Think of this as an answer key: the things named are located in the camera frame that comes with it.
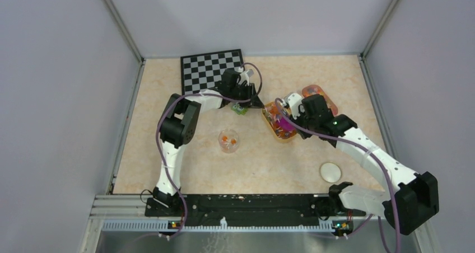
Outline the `magenta plastic scoop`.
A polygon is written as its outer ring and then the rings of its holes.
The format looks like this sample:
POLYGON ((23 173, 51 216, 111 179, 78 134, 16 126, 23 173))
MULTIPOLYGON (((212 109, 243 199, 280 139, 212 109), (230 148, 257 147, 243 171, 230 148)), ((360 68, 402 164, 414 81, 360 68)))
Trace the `magenta plastic scoop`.
POLYGON ((295 127, 292 126, 287 120, 285 120, 283 117, 279 118, 277 120, 278 126, 284 130, 285 132, 292 132, 295 130, 295 127))

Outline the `clear plastic cup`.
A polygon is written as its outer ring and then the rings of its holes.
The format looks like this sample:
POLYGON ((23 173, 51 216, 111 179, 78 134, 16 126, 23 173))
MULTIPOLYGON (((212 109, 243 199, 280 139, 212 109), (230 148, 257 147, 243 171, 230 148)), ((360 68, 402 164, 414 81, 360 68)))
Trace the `clear plastic cup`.
POLYGON ((221 151, 225 153, 234 153, 238 150, 240 138, 233 129, 224 129, 218 136, 218 143, 221 151))

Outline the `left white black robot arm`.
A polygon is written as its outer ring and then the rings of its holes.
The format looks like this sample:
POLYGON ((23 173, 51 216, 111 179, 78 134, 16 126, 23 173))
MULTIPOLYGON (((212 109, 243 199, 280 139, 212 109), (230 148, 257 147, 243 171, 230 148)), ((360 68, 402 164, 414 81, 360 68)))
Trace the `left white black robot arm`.
POLYGON ((257 68, 227 69, 212 88, 188 95, 173 94, 157 124, 156 143, 162 160, 159 180, 153 189, 153 200, 165 215, 174 215, 180 207, 180 172, 184 151, 193 139, 199 116, 228 104, 260 109, 261 86, 250 81, 257 68))

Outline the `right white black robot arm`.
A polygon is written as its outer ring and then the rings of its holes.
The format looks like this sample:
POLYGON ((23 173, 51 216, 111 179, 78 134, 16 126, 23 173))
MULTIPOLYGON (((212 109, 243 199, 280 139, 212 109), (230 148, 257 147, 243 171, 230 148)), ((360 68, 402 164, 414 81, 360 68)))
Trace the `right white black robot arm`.
POLYGON ((409 235, 439 212, 439 187, 430 172, 419 174, 376 145, 345 114, 333 115, 322 95, 285 97, 289 120, 303 139, 313 135, 349 155, 383 190, 343 182, 330 188, 330 211, 343 215, 349 209, 385 218, 402 235, 409 235))

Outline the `tray with orange wrapped candies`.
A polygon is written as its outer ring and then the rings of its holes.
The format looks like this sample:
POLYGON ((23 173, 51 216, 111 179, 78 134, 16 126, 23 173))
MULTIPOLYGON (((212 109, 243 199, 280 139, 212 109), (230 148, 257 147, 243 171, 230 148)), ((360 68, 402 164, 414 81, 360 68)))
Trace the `tray with orange wrapped candies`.
POLYGON ((282 115, 279 113, 274 102, 265 104, 264 108, 261 109, 261 113, 266 126, 269 127, 274 138, 280 143, 290 142, 297 134, 296 130, 285 132, 278 126, 277 120, 281 118, 282 115))

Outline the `tray with mixed colourful candies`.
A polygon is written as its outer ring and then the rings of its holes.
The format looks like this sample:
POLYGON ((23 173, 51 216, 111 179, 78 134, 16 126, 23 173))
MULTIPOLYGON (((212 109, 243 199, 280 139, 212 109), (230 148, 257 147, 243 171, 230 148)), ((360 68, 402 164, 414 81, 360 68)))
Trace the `tray with mixed colourful candies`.
POLYGON ((318 85, 308 85, 301 90, 303 97, 308 97, 311 95, 321 95, 324 97, 327 107, 331 109, 332 114, 336 116, 338 114, 338 107, 332 101, 332 99, 328 96, 328 94, 318 85))

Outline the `green owl toy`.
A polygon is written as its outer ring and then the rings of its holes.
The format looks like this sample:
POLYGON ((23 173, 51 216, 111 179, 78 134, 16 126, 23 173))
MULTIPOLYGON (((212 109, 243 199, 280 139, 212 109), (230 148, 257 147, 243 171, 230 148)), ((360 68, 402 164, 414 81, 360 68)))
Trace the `green owl toy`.
POLYGON ((234 103, 231 110, 238 115, 245 115, 248 112, 248 108, 241 106, 239 103, 234 103))

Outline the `white round lid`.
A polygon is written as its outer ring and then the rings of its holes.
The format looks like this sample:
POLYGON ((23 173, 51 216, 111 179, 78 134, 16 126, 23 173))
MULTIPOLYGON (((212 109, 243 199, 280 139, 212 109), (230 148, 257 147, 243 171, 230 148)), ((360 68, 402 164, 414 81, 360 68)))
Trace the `white round lid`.
POLYGON ((320 166, 320 176, 328 183, 335 183, 342 177, 341 169, 333 162, 326 162, 320 166))

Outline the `black white chessboard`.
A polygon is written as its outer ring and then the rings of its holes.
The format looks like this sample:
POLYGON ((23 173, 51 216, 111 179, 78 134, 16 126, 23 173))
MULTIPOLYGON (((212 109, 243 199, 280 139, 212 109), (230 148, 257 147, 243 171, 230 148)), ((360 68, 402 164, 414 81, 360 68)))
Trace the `black white chessboard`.
POLYGON ((214 51, 180 58, 181 93, 198 93, 212 88, 226 69, 239 69, 244 63, 241 49, 214 51))

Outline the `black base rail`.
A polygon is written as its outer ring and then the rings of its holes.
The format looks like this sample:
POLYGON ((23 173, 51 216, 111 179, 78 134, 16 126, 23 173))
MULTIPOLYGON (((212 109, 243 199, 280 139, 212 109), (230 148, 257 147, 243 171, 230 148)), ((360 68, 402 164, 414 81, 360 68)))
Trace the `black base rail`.
POLYGON ((307 227, 365 212, 345 209, 326 194, 189 194, 169 204, 148 198, 145 216, 182 219, 187 227, 218 226, 222 219, 230 227, 307 227))

